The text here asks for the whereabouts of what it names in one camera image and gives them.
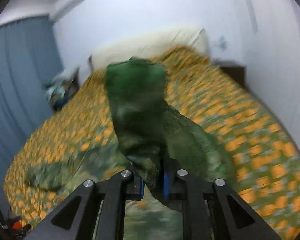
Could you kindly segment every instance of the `green towel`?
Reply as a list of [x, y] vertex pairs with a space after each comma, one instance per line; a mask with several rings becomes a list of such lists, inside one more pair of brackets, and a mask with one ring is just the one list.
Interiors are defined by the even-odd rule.
[[79, 152], [77, 158], [69, 158], [63, 162], [41, 162], [35, 166], [28, 166], [24, 182], [31, 187], [44, 190], [60, 190], [81, 166], [87, 152]]
[[213, 135], [167, 104], [166, 82], [164, 66], [144, 59], [107, 67], [106, 90], [119, 150], [150, 189], [156, 187], [165, 154], [202, 179], [234, 184], [231, 156]]

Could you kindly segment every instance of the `floral bedspread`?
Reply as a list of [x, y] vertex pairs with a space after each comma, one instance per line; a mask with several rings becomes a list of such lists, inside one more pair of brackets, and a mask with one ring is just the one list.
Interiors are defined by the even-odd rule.
[[[300, 231], [300, 153], [282, 127], [207, 57], [177, 47], [152, 61], [166, 66], [168, 104], [216, 136], [231, 155], [235, 190], [283, 239], [294, 239]], [[102, 181], [125, 169], [125, 158], [115, 150], [103, 74], [91, 74], [62, 111], [31, 135], [8, 169], [4, 190], [23, 225], [35, 227], [84, 180]], [[29, 166], [70, 160], [78, 165], [57, 192], [25, 184]], [[146, 189], [142, 201], [127, 203], [124, 237], [182, 239], [182, 215]]]

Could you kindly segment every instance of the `air conditioner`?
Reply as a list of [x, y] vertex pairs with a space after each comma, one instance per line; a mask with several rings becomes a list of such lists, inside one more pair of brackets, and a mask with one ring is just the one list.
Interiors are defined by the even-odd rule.
[[66, 13], [78, 6], [84, 0], [58, 0], [52, 6], [49, 18], [53, 22], [60, 20]]

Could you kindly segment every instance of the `white wall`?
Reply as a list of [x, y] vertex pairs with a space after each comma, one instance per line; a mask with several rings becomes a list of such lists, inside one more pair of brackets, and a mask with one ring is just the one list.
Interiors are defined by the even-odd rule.
[[85, 0], [55, 23], [54, 33], [64, 66], [80, 65], [84, 81], [94, 49], [174, 25], [202, 26], [213, 42], [224, 35], [228, 49], [213, 48], [212, 55], [242, 61], [240, 25], [232, 0]]
[[66, 68], [89, 75], [91, 52], [107, 44], [173, 25], [199, 25], [228, 48], [213, 58], [247, 65], [251, 90], [281, 119], [300, 148], [300, 8], [294, 0], [85, 0], [54, 25]]
[[253, 0], [253, 5], [258, 33], [245, 46], [247, 83], [300, 149], [300, 8], [294, 0]]

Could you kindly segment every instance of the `green cloth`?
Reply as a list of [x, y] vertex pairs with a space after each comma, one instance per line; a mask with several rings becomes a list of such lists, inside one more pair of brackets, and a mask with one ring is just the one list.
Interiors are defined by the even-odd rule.
[[149, 189], [156, 187], [165, 154], [203, 179], [234, 184], [236, 173], [226, 150], [164, 100], [166, 80], [163, 65], [143, 59], [107, 67], [106, 90], [120, 151]]

